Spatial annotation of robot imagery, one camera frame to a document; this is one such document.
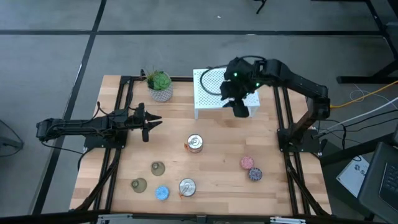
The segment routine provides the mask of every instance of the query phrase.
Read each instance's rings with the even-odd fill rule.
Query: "small bottle cap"
[[[160,186],[156,189],[155,196],[159,200],[166,200],[169,197],[169,189],[166,186]]]
[[[254,160],[250,156],[245,156],[241,160],[241,167],[243,169],[252,169],[254,166]]]
[[[253,167],[249,170],[249,178],[253,181],[259,181],[262,178],[262,172],[257,167]]]

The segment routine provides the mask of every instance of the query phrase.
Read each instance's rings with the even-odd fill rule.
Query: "wooden tabletop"
[[[103,78],[98,101],[105,112],[114,108],[119,80],[117,75]],[[193,83],[173,82],[173,87],[173,97],[166,103],[158,103],[150,97],[144,82],[134,83],[131,107],[144,102],[148,112],[162,116],[163,123],[150,132],[149,142],[142,142],[140,130],[129,132],[121,154],[111,211],[291,215],[287,175],[277,143],[278,122],[272,88],[259,89],[261,106],[253,118],[235,118],[231,108],[223,108],[201,110],[198,120],[194,120]],[[305,98],[293,91],[289,96],[297,121],[307,110]],[[203,150],[198,154],[186,151],[183,146],[193,133],[204,141]],[[308,153],[300,155],[306,186],[330,213],[319,160]],[[79,206],[97,184],[103,156],[104,149],[94,149],[83,158],[70,208]],[[254,165],[262,170],[259,182],[250,181],[247,171],[240,167],[243,156],[253,157]],[[165,164],[163,175],[151,173],[150,165],[154,161]],[[130,186],[131,180],[138,177],[146,179],[148,184],[141,194]],[[191,197],[179,196],[178,185],[184,178],[196,182],[197,191]],[[155,198],[155,189],[160,185],[170,190],[166,201]],[[104,208],[107,192],[108,186],[105,186],[100,208]],[[303,212],[297,186],[296,195],[299,210]]]

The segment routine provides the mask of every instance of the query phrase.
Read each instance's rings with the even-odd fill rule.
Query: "tin can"
[[[188,141],[184,146],[190,152],[198,153],[203,149],[203,139],[199,134],[192,134],[189,136]]]
[[[180,195],[192,196],[197,191],[197,186],[192,179],[185,178],[180,182]]]

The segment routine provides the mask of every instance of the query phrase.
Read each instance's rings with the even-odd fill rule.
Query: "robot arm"
[[[112,113],[89,120],[69,120],[63,119],[46,119],[36,124],[36,137],[40,141],[48,141],[59,138],[60,136],[99,136],[103,139],[112,140],[119,132],[142,129],[142,140],[149,140],[149,131],[161,124],[161,121],[148,122],[162,118],[161,116],[152,115],[144,112],[144,104],[140,103],[134,109],[134,114],[128,116],[127,110],[116,110]]]
[[[291,127],[281,130],[281,139],[286,144],[299,144],[304,132],[316,120],[327,119],[330,115],[330,99],[326,86],[318,85],[297,75],[279,60],[257,60],[250,64],[244,58],[229,62],[220,86],[221,100],[233,98],[224,107],[232,107],[234,115],[240,118],[249,116],[243,99],[263,85],[284,86],[308,97],[308,111]]]

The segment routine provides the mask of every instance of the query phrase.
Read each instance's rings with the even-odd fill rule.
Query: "can lid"
[[[156,189],[155,196],[159,200],[166,200],[169,197],[169,189],[162,185]]]
[[[253,168],[254,160],[250,156],[245,156],[241,160],[241,167],[243,169],[251,169]]]
[[[262,178],[261,170],[258,169],[257,167],[253,167],[252,169],[249,170],[249,178],[253,181],[261,180]]]
[[[197,190],[197,186],[192,179],[185,178],[180,182],[180,194],[186,197],[192,196]]]
[[[188,145],[191,149],[198,149],[203,145],[203,140],[198,134],[192,134],[188,138]]]

